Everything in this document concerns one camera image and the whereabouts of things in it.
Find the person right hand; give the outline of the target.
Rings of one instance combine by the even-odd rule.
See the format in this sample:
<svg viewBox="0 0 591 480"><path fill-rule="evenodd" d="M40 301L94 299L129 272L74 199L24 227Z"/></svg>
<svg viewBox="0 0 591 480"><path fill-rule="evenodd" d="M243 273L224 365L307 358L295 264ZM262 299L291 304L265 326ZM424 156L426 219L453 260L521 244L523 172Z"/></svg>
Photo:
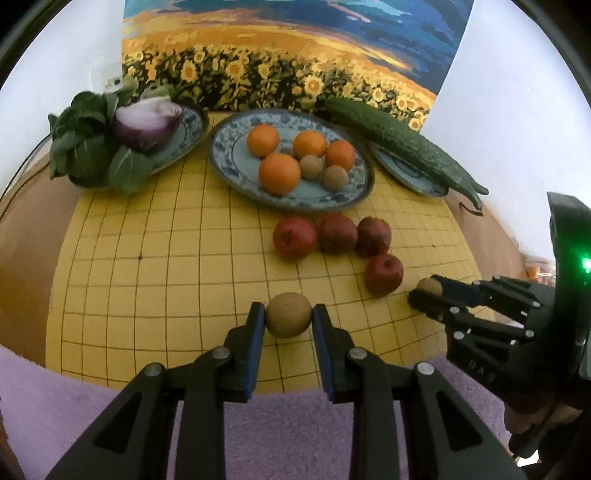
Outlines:
<svg viewBox="0 0 591 480"><path fill-rule="evenodd" d="M506 404L504 423L511 433L509 451L514 457L530 457L551 429L573 422L581 413L581 410L556 401L548 402L534 413L520 413Z"/></svg>

